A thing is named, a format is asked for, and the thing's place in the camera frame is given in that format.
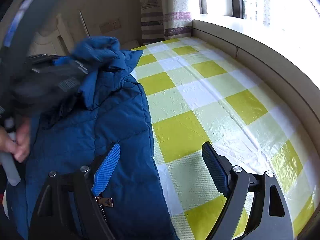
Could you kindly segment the person's left hand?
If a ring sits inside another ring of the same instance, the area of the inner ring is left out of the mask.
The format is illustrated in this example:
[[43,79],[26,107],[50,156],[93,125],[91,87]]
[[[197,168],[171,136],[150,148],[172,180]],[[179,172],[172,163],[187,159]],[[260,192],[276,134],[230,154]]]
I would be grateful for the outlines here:
[[30,119],[23,118],[20,127],[16,131],[16,141],[1,127],[1,152],[11,153],[13,157],[22,163],[30,153]]

